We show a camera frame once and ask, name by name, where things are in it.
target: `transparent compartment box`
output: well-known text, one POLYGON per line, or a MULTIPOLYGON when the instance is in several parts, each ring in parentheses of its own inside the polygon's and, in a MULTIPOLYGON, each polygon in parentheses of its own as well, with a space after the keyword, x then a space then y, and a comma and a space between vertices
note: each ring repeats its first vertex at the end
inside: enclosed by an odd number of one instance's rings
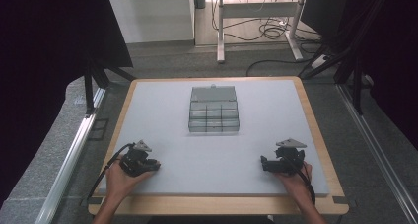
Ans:
POLYGON ((239 131, 240 119, 235 87, 193 87, 188 128, 190 132, 239 131))

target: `wooden frame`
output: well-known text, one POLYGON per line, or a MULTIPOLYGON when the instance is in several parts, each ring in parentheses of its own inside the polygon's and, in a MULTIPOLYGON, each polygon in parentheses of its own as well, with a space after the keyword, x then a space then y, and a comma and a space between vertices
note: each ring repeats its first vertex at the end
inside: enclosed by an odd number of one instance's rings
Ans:
MULTIPOLYGON (((172 81, 251 81, 251 80, 292 80, 301 100, 301 104, 309 124, 309 128, 321 161, 329 195, 316 198, 316 208, 322 214, 345 214, 347 203, 336 203, 334 200, 345 199, 341 184, 335 173, 328 151, 314 117, 308 96, 302 81, 298 77, 259 77, 259 78, 193 78, 193 79, 140 79, 131 83, 113 137, 110 141, 104 166, 113 155, 126 112, 132 100, 136 84, 140 82, 172 82, 172 81)), ((90 204, 89 211, 96 214, 99 204, 90 204)), ((267 214, 300 214, 296 203, 287 196, 179 196, 179 195, 133 195, 128 196, 120 204, 116 214, 134 215, 267 215, 267 214)))

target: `white wall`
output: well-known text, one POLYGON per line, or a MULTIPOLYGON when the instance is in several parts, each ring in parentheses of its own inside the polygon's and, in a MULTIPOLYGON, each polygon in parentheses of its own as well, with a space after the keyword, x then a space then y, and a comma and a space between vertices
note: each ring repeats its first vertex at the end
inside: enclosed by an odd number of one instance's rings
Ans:
POLYGON ((194 39, 193 0, 110 0, 126 43, 194 39))

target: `cable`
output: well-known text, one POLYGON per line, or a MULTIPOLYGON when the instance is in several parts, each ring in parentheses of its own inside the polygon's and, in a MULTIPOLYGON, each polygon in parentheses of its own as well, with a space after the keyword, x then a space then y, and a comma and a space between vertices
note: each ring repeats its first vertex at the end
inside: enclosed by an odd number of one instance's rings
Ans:
MULTIPOLYGON (((212 0, 212 28, 216 31, 219 31, 218 26, 216 25, 216 21, 215 21, 215 12, 216 12, 216 6, 218 5, 218 0, 215 0, 215 2, 212 0)), ((225 36, 229 36, 229 37, 235 37, 238 38, 240 40, 244 40, 244 41, 253 41, 262 37, 266 37, 268 39, 272 39, 275 40, 277 38, 279 38, 281 35, 283 35, 288 29, 288 26, 291 26, 290 24, 288 24, 289 22, 289 18, 287 18, 286 24, 285 25, 274 25, 271 24, 271 22, 278 22, 278 20, 274 19, 274 18, 255 18, 255 19, 250 19, 250 20, 246 20, 246 21, 242 21, 236 24, 232 24, 229 26, 224 26, 224 29, 230 28, 230 27, 234 27, 237 25, 241 25, 244 23, 248 23, 248 22, 252 22, 252 21, 263 21, 265 20, 266 23, 261 24, 259 26, 259 31, 260 31, 260 36, 258 37, 254 37, 254 38, 243 38, 243 37, 238 37, 236 35, 232 35, 232 34, 224 34, 225 36)), ((306 31, 306 30, 301 30, 301 29, 297 29, 297 31, 301 31, 301 32, 305 32, 305 33, 309 33, 309 34, 315 34, 318 35, 318 33, 315 32, 310 32, 310 31, 306 31)), ((297 38, 298 40, 308 40, 308 39, 304 39, 303 37, 299 37, 298 35, 295 35, 295 38, 297 38)))
POLYGON ((246 5, 246 7, 251 11, 251 12, 259 12, 259 11, 261 11, 262 10, 262 8, 264 7, 264 3, 266 2, 267 0, 264 0, 263 2, 262 2, 262 4, 261 4, 261 6, 260 6, 260 8, 259 9, 257 9, 257 10, 252 10, 248 5, 246 5))
POLYGON ((102 180, 102 178, 105 176, 105 171, 107 169, 110 168, 111 164, 113 164, 114 161, 117 160, 117 157, 119 156, 119 154, 127 147, 133 147, 135 144, 134 143, 128 143, 126 145, 124 145, 122 148, 119 149, 119 151, 117 151, 111 158, 110 160, 108 160, 106 166, 104 167, 104 169, 102 170, 101 174, 98 176, 98 178, 96 179, 95 183, 93 184, 92 189, 89 192, 89 195, 87 196, 87 201, 89 201, 89 199, 92 197, 93 192, 95 191, 96 187, 99 185, 99 182, 102 180))
POLYGON ((298 169, 296 166, 295 166, 295 164, 293 164, 292 163, 292 161, 289 159, 289 158, 287 158, 287 157, 283 157, 286 161, 288 161, 289 162, 289 164, 292 166, 292 168, 294 169, 294 171, 302 178, 302 180, 304 181, 304 183, 305 183, 305 186, 307 187, 307 189, 308 189, 308 191, 310 192, 310 194, 311 194, 311 201, 313 202, 313 204, 315 204, 315 202, 316 202, 316 195, 315 195, 315 193, 314 193, 314 187, 313 187, 313 185, 311 184, 311 178, 309 177, 309 174, 308 174, 308 169, 307 169, 307 166, 305 166, 305 163, 303 163, 304 164, 304 167, 305 167, 305 172, 307 173, 307 176, 305 176, 302 172, 301 172, 301 170, 300 169, 298 169))
POLYGON ((304 42, 301 43, 301 50, 305 53, 316 53, 316 51, 307 51, 306 49, 304 49, 304 45, 305 44, 322 44, 322 42, 304 42))
POLYGON ((246 72, 245 72, 245 77, 248 77, 249 75, 249 71, 252 69, 252 67, 254 67, 256 64, 259 63, 265 63, 265 62, 278 62, 278 63, 306 63, 311 61, 312 58, 307 59, 307 60, 302 60, 302 61, 285 61, 285 60, 279 60, 279 59, 265 59, 265 60, 260 60, 260 61, 256 61, 254 63, 252 63, 251 65, 249 65, 249 67, 247 68, 246 72))

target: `human hand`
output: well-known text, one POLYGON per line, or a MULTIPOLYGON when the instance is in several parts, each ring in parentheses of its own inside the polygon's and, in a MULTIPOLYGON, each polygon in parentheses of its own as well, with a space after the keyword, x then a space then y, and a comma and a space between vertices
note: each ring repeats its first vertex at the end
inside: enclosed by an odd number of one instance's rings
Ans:
MULTIPOLYGON (((304 166, 301 168, 301 172, 311 180, 313 166, 304 162, 304 166)), ((287 174, 273 173, 284 185, 289 195, 295 199, 296 202, 311 202, 311 194, 305 184, 304 180, 298 175, 288 176, 287 174)))
POLYGON ((138 183, 154 174, 154 172, 146 172, 138 177, 129 177, 120 167, 119 159, 115 160, 105 172, 107 188, 106 196, 108 199, 113 199, 116 202, 121 202, 123 198, 133 191, 138 183))

